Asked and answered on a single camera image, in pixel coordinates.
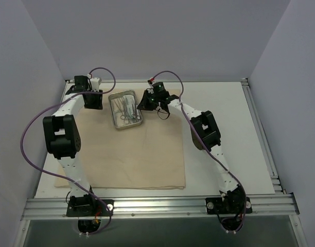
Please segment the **beige cloth wrap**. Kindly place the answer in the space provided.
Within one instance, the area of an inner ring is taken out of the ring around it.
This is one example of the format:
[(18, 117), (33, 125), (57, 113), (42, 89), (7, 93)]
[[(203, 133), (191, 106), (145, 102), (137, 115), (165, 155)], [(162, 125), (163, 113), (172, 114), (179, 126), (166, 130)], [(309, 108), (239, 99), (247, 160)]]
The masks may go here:
[(141, 125), (117, 130), (108, 97), (103, 110), (82, 108), (75, 117), (79, 159), (93, 188), (184, 189), (182, 119), (143, 112)]

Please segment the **surgical forceps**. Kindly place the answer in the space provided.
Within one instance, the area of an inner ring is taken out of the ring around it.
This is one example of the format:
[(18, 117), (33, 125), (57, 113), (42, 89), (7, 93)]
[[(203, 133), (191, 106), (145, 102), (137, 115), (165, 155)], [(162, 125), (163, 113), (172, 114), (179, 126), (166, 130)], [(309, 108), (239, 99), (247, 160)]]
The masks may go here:
[(132, 122), (138, 122), (140, 117), (135, 105), (127, 105), (127, 112)]

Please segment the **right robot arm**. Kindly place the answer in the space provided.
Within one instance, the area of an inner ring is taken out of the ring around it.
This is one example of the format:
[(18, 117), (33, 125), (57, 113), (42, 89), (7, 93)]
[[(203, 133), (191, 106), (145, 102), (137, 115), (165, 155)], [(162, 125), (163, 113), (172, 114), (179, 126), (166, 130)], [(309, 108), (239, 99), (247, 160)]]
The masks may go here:
[(226, 212), (234, 212), (240, 203), (246, 203), (246, 192), (230, 171), (221, 145), (221, 133), (211, 111), (200, 111), (184, 103), (181, 95), (172, 95), (163, 82), (148, 81), (138, 105), (141, 111), (163, 110), (169, 115), (182, 114), (189, 124), (192, 142), (212, 161), (215, 181), (221, 194), (221, 206)]

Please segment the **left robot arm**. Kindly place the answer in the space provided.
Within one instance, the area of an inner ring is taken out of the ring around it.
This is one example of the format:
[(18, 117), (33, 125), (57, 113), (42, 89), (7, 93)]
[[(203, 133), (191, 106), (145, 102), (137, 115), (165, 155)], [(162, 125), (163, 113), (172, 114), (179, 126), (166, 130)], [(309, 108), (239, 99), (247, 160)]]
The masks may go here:
[(92, 187), (81, 165), (81, 138), (75, 118), (82, 108), (101, 110), (101, 79), (75, 76), (74, 85), (65, 93), (63, 103), (52, 116), (43, 118), (43, 129), (48, 153), (52, 154), (69, 178), (71, 188), (68, 206), (85, 216), (92, 215), (99, 206), (91, 196)]

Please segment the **metal instrument tray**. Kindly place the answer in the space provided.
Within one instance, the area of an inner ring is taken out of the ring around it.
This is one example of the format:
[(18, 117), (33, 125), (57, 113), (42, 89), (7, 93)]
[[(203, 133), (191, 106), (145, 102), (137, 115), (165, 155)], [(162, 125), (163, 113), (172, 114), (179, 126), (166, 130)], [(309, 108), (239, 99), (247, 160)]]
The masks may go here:
[(135, 97), (135, 106), (137, 109), (138, 102), (137, 102), (137, 97), (136, 97), (136, 93), (134, 90), (122, 90), (120, 92), (116, 92), (116, 93), (113, 93), (113, 94), (108, 96), (108, 102), (109, 102), (111, 114), (112, 114), (112, 121), (113, 121), (113, 125), (114, 125), (116, 130), (125, 130), (125, 129), (138, 127), (143, 123), (143, 116), (142, 116), (140, 110), (138, 110), (138, 109), (137, 109), (137, 111), (138, 111), (138, 115), (140, 117), (140, 120), (138, 122), (132, 122), (130, 120), (130, 117), (129, 117), (128, 123), (124, 123), (124, 121), (120, 119), (120, 112), (118, 111), (116, 105), (114, 104), (114, 99), (120, 98), (120, 97), (123, 98), (124, 95), (128, 95), (128, 94), (133, 95)]

